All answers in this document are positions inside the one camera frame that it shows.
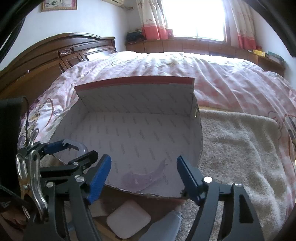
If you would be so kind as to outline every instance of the yellow box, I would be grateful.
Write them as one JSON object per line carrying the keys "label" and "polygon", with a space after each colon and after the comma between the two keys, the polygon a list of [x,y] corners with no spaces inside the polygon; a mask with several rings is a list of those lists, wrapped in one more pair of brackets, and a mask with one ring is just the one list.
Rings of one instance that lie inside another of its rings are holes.
{"label": "yellow box", "polygon": [[263,56],[263,57],[265,57],[265,55],[266,55],[265,52],[262,52],[262,51],[259,51],[259,50],[255,50],[255,49],[253,49],[253,53],[254,54],[257,54],[259,56]]}

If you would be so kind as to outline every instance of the wooden headboard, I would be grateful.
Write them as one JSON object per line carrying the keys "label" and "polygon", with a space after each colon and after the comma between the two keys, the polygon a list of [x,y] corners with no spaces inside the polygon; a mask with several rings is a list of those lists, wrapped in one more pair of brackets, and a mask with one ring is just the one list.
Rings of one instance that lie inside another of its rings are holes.
{"label": "wooden headboard", "polygon": [[32,45],[0,72],[0,99],[25,95],[32,104],[68,68],[115,53],[114,39],[64,33]]}

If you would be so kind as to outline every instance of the curtain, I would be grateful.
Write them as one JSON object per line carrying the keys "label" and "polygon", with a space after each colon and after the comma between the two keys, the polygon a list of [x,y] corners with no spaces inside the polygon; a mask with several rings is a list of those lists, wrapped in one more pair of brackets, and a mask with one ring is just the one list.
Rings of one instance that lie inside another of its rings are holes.
{"label": "curtain", "polygon": [[241,49],[256,49],[254,22],[250,6],[242,0],[229,0]]}
{"label": "curtain", "polygon": [[142,21],[142,34],[146,39],[168,39],[164,17],[157,0],[136,1]]}

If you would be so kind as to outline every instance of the air conditioner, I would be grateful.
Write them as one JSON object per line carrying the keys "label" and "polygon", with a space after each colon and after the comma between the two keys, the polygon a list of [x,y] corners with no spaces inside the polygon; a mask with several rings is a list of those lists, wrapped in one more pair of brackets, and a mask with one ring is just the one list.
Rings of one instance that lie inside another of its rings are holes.
{"label": "air conditioner", "polygon": [[124,0],[102,0],[102,1],[114,4],[116,6],[121,6],[122,4],[124,4]]}

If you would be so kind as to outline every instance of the white bottle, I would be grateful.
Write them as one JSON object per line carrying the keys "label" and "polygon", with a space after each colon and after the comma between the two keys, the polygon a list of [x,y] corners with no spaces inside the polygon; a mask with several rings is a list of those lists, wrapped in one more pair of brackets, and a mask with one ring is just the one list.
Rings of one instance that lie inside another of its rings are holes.
{"label": "white bottle", "polygon": [[174,241],[181,224],[181,208],[178,209],[170,211],[161,220],[153,223],[139,241]]}

